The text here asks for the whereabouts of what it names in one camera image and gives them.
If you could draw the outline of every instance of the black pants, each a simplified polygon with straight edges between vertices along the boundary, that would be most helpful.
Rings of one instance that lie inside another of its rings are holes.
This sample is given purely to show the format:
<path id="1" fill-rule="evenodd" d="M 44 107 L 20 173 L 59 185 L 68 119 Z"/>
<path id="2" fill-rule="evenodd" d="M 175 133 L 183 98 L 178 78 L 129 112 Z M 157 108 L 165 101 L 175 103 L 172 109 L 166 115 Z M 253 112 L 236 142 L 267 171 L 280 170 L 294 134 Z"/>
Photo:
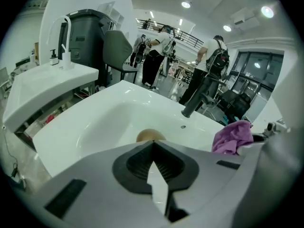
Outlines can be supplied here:
<path id="1" fill-rule="evenodd" d="M 161 56 L 156 50 L 150 51 L 147 55 L 142 68 L 142 83 L 153 85 L 161 63 L 165 57 Z"/>
<path id="2" fill-rule="evenodd" d="M 200 83 L 206 76 L 207 72 L 200 70 L 200 69 L 194 69 L 192 79 L 189 83 L 188 89 L 185 91 L 184 95 L 180 99 L 179 103 L 182 105 L 185 105 L 193 96 L 194 92 L 197 90 L 199 87 Z M 201 102 L 199 106 L 197 107 L 197 110 L 200 109 L 200 107 L 203 105 Z"/>
<path id="3" fill-rule="evenodd" d="M 130 65 L 131 66 L 133 66 L 133 62 L 134 62 L 135 56 L 136 56 L 136 52 L 133 52 L 132 55 L 131 55 L 131 58 L 130 58 Z"/>

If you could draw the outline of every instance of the shoe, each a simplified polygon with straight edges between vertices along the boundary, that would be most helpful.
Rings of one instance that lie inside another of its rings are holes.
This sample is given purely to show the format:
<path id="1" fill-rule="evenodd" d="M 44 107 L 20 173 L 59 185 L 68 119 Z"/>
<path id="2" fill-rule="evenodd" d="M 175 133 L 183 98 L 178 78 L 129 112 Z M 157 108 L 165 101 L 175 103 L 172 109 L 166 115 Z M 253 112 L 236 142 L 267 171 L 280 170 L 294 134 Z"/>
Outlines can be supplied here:
<path id="1" fill-rule="evenodd" d="M 152 90 L 152 91 L 155 91 L 155 90 L 159 90 L 159 88 L 155 87 L 155 86 L 150 86 L 148 88 L 148 90 Z"/>

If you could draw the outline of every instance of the brown ball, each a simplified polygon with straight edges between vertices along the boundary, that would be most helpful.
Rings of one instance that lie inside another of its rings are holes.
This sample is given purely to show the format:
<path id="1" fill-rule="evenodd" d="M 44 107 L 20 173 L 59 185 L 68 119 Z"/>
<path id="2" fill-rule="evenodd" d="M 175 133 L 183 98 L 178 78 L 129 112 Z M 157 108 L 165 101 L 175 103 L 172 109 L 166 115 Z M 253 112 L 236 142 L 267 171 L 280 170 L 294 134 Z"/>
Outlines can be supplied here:
<path id="1" fill-rule="evenodd" d="M 136 138 L 136 142 L 148 140 L 166 140 L 165 136 L 155 129 L 142 130 Z"/>

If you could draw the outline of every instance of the white countertop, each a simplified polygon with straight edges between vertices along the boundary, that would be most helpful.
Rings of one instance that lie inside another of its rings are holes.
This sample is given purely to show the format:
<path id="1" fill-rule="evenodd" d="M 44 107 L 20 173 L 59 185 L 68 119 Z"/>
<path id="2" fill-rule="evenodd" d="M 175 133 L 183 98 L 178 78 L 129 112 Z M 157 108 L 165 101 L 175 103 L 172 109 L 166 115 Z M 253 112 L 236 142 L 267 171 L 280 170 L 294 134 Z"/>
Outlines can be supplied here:
<path id="1" fill-rule="evenodd" d="M 219 123 L 138 85 L 121 81 L 70 107 L 33 138 L 51 176 L 95 152 L 136 142 L 144 129 L 155 129 L 173 143 L 211 151 Z"/>
<path id="2" fill-rule="evenodd" d="M 13 133 L 40 108 L 62 94 L 98 78 L 98 70 L 75 64 L 63 70 L 59 64 L 34 67 L 15 77 L 6 109 L 4 125 Z"/>

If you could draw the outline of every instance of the chair seat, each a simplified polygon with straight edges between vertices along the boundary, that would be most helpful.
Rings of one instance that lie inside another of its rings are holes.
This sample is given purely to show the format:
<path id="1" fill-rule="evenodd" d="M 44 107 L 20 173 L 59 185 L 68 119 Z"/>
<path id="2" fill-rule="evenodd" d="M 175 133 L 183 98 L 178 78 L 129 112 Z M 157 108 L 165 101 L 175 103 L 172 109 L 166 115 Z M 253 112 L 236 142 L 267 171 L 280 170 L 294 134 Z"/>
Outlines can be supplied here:
<path id="1" fill-rule="evenodd" d="M 123 73 L 135 73 L 138 71 L 137 68 L 134 68 L 128 64 L 122 64 L 121 66 L 112 66 L 112 65 L 109 65 L 109 67 L 111 68 L 114 68 L 120 72 L 123 72 Z"/>
<path id="2" fill-rule="evenodd" d="M 207 105 L 207 107 L 212 107 L 216 105 L 215 101 L 209 95 L 206 95 L 204 93 L 201 93 L 201 100 Z"/>

